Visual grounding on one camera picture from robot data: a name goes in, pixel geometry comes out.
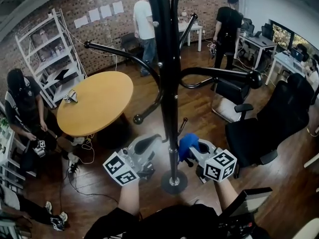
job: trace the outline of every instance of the blue object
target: blue object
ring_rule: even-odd
[[[194,133],[188,133],[179,141],[179,161],[183,162],[186,158],[190,158],[189,156],[189,148],[194,147],[199,151],[198,145],[198,136]]]

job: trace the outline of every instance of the paper on wall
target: paper on wall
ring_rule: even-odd
[[[88,24],[88,18],[86,16],[83,16],[82,18],[78,18],[74,21],[75,27],[79,28],[81,26],[84,26],[86,24]]]
[[[114,14],[124,12],[122,1],[113,3]]]
[[[100,9],[101,9],[102,18],[112,16],[111,9],[110,9],[109,5],[101,6]]]
[[[90,15],[90,19],[91,22],[94,22],[96,20],[100,20],[100,13],[99,13],[99,9],[95,8],[93,10],[89,11],[89,15]]]

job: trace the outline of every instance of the black cap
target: black cap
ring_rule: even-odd
[[[235,4],[235,3],[238,3],[238,0],[227,0],[227,2],[230,4]]]

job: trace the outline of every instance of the computer monitor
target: computer monitor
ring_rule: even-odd
[[[220,218],[227,219],[229,217],[255,213],[271,193],[271,188],[243,190],[235,201],[223,211]]]
[[[298,62],[302,62],[304,56],[296,49],[291,49],[291,56],[296,59]]]

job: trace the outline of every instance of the white wall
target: white wall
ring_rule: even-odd
[[[255,32],[273,20],[300,35],[319,49],[319,15],[298,0],[246,0],[247,14]]]

